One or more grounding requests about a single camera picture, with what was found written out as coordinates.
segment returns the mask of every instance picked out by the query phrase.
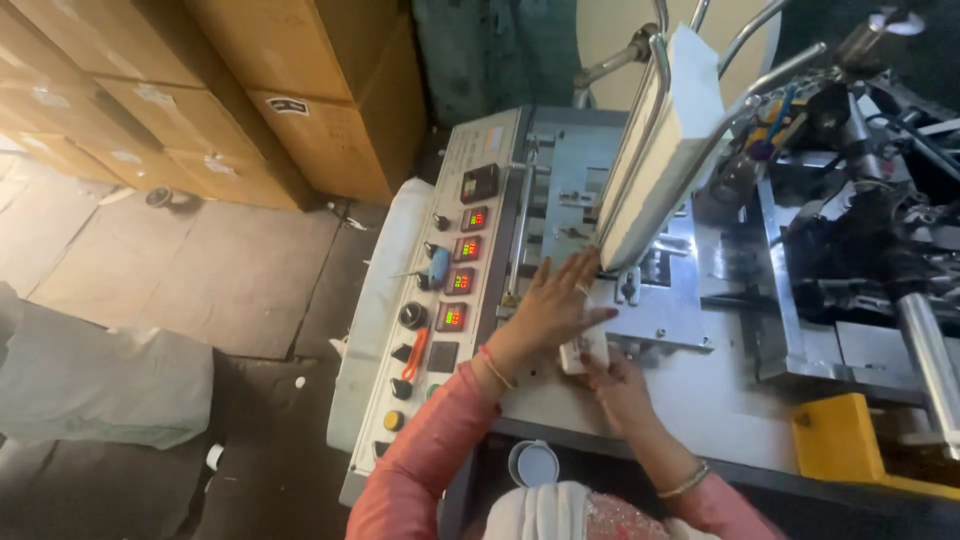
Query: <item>blue wire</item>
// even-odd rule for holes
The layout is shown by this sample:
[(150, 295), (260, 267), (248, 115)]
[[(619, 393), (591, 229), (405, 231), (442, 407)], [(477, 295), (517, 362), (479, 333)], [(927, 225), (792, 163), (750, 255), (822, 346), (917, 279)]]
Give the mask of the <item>blue wire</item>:
[(786, 114), (790, 112), (790, 105), (793, 103), (793, 96), (795, 95), (797, 95), (797, 85), (788, 86), (783, 93), (783, 102), (780, 104), (780, 111), (777, 113), (777, 117), (774, 118), (774, 123), (770, 125), (770, 130), (767, 131), (767, 138), (764, 142), (773, 142), (774, 135), (780, 131), (780, 127), (783, 125), (783, 119), (786, 118)]

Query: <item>gold bangle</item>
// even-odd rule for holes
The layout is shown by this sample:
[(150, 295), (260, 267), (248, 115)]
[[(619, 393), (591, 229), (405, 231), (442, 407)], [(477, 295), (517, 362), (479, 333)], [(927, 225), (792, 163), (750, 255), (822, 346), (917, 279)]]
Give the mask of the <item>gold bangle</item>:
[(664, 491), (662, 493), (658, 493), (657, 497), (660, 497), (661, 499), (669, 499), (671, 497), (682, 495), (683, 493), (686, 493), (687, 491), (699, 485), (700, 482), (704, 481), (704, 479), (707, 477), (708, 474), (710, 474), (709, 466), (705, 461), (701, 461), (700, 466), (697, 467), (697, 470), (694, 471), (693, 475), (691, 475), (687, 481), (680, 484), (680, 487), (676, 489), (672, 489), (670, 491)]
[(507, 378), (500, 375), (500, 372), (497, 371), (496, 367), (493, 366), (493, 356), (491, 356), (490, 349), (487, 348), (486, 344), (480, 346), (480, 354), (482, 355), (481, 357), (483, 358), (483, 363), (487, 364), (487, 367), (489, 367), (490, 370), (493, 371), (493, 374), (500, 379), (500, 382), (503, 382), (504, 386), (511, 390), (516, 389), (516, 384), (510, 384)]

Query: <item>concrete floor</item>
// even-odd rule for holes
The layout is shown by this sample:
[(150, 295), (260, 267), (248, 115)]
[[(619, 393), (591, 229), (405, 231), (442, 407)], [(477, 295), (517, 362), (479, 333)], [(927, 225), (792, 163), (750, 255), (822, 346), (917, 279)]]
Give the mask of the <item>concrete floor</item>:
[[(113, 186), (10, 155), (0, 155), (0, 178), (0, 281), (22, 298), (104, 326), (162, 326), (218, 348), (207, 433), (175, 453), (147, 449), (140, 452), (146, 458), (114, 459), (110, 479), (94, 471), (84, 485), (54, 490), (64, 501), (92, 499), (91, 508), (107, 515), (143, 519), (92, 519), (90, 509), (72, 516), (61, 503), (55, 516), (21, 514), (15, 525), (0, 523), (0, 536), (62, 537), (41, 525), (56, 517), (76, 518), (76, 540), (343, 538), (349, 510), (337, 498), (349, 455), (325, 444), (340, 366), (329, 340), (348, 333), (387, 209), (352, 204), (336, 213), (293, 214), (204, 202), (174, 215), (147, 208), (137, 199), (142, 194), (98, 206)], [(344, 226), (343, 212), (368, 229)], [(300, 389), (298, 377), (305, 378)], [(213, 442), (226, 448), (216, 474), (203, 466)], [(103, 456), (121, 445), (90, 446)], [(53, 455), (44, 452), (31, 464), (37, 476), (47, 474), (39, 461)], [(4, 492), (4, 466), (0, 516), (14, 515), (19, 496), (36, 491), (28, 482), (21, 492)], [(132, 502), (148, 502), (153, 481), (121, 480), (125, 470), (136, 479), (145, 468), (171, 487), (168, 504), (154, 504), (152, 516), (150, 504)], [(170, 527), (171, 520), (181, 525)], [(166, 528), (176, 533), (161, 532)]]

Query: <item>pink shirt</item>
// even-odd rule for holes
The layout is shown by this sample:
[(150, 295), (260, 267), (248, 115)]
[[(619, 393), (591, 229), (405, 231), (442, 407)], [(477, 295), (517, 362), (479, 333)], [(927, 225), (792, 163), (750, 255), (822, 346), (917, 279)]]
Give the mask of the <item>pink shirt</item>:
[[(377, 461), (350, 512), (347, 540), (436, 539), (440, 496), (499, 414), (469, 364), (460, 364)], [(720, 538), (782, 538), (714, 474), (668, 504), (676, 517)]]

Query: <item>machine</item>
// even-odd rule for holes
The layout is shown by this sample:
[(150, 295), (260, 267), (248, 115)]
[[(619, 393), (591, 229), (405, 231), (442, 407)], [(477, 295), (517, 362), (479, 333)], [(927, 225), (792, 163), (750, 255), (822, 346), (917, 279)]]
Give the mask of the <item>machine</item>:
[[(348, 482), (373, 471), (456, 365), (512, 316), (542, 258), (590, 243), (603, 259), (590, 300), (620, 308), (604, 331), (628, 357), (710, 358), (732, 336), (708, 334), (704, 309), (734, 310), (754, 382), (922, 406), (928, 426), (902, 442), (960, 459), (949, 353), (960, 341), (941, 331), (960, 314), (960, 165), (944, 149), (954, 138), (931, 139), (960, 125), (883, 65), (884, 49), (902, 46), (921, 19), (906, 9), (873, 15), (831, 55), (814, 44), (728, 110), (710, 101), (718, 88), (679, 91), (706, 60), (722, 75), (783, 4), (711, 57), (695, 36), (708, 2), (668, 46), (666, 7), (655, 0), (656, 23), (578, 77), (573, 108), (507, 110), (453, 131), (418, 252), (393, 278), (402, 280), (396, 320)], [(585, 109), (589, 84), (628, 61), (647, 62), (631, 112)], [(817, 356), (824, 332), (835, 353)], [(893, 345), (879, 357), (865, 341)], [(597, 432), (594, 420), (567, 428)]]

